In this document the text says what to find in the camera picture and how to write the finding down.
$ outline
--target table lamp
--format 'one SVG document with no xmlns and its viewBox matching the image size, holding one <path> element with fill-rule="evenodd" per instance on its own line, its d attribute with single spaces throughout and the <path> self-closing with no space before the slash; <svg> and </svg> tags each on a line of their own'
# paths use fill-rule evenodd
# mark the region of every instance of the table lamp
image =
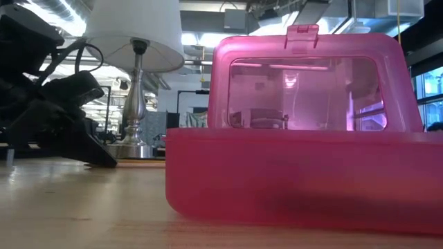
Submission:
<svg viewBox="0 0 443 249">
<path fill-rule="evenodd" d="M 116 158 L 150 158 L 152 148 L 140 139 L 146 103 L 143 71 L 162 73 L 184 64 L 179 0 L 97 0 L 84 36 L 105 62 L 132 74 L 123 113 L 128 126 L 123 141 L 109 145 Z M 89 52 L 97 58 L 94 49 Z"/>
</svg>

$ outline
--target wooden table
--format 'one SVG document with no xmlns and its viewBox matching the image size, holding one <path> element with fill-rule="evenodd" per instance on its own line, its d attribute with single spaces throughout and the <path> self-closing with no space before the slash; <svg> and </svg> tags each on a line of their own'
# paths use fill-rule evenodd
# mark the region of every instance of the wooden table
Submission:
<svg viewBox="0 0 443 249">
<path fill-rule="evenodd" d="M 443 248 L 443 238 L 189 221 L 170 208 L 164 185 L 164 169 L 17 160 L 0 167 L 0 248 Z"/>
</svg>

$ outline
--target pink plastic box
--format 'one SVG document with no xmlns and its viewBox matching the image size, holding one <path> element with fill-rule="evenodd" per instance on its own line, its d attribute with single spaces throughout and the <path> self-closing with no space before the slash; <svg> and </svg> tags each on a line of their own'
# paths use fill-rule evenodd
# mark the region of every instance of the pink plastic box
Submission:
<svg viewBox="0 0 443 249">
<path fill-rule="evenodd" d="M 196 219 L 443 234 L 443 135 L 381 34 L 232 37 L 208 129 L 170 129 L 166 195 Z"/>
</svg>

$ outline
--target lid latch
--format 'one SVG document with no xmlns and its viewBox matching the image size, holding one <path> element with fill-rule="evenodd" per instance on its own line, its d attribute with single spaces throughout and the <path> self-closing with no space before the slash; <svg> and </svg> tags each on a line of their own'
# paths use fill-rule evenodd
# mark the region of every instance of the lid latch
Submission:
<svg viewBox="0 0 443 249">
<path fill-rule="evenodd" d="M 292 25 L 288 27 L 286 36 L 286 49 L 291 49 L 292 53 L 307 53 L 308 49 L 317 46 L 318 25 Z"/>
</svg>

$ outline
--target container lid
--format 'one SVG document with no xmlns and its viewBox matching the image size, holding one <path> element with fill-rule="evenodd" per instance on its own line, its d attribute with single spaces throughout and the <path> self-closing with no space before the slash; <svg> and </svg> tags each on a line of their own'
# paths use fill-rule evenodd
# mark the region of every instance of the container lid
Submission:
<svg viewBox="0 0 443 249">
<path fill-rule="evenodd" d="M 231 37 L 216 49 L 208 126 L 422 131 L 400 45 L 382 34 Z"/>
</svg>

